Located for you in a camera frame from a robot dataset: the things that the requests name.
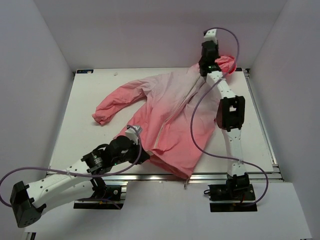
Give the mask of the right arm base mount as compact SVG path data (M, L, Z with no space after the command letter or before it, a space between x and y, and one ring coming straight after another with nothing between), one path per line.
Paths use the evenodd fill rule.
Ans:
M210 184L203 194L212 213L257 212L256 195L249 175L228 176L224 184Z

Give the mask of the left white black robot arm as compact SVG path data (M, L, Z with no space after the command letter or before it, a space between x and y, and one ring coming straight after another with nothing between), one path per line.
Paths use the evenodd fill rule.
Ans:
M120 135L101 144L66 170L38 181L19 181L12 187L10 206L19 228L38 221L48 211L72 201L113 201L103 177L111 176L114 166L129 163L130 167L150 159L139 137Z

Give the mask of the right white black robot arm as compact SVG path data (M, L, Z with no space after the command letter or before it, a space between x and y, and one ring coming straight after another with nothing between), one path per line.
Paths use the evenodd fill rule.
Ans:
M243 195L249 185L249 176L243 164L241 130L245 120L245 98L236 95L223 77L222 69L216 63L219 47L216 40L202 43L199 70L202 77L212 88L217 104L216 124L225 140L228 157L226 195L236 200Z

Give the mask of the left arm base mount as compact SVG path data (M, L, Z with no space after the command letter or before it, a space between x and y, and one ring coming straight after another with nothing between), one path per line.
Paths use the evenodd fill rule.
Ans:
M77 184L74 189L80 199L73 202L74 209L121 210L124 206L127 182L91 179Z

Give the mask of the pink hooded jacket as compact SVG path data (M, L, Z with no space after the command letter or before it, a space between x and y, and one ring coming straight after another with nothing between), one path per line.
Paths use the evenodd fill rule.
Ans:
M219 104L199 65L125 83L106 96L92 117L103 126L142 98L146 102L128 124L142 128L142 147L150 154L150 162L179 178L189 178L215 131Z

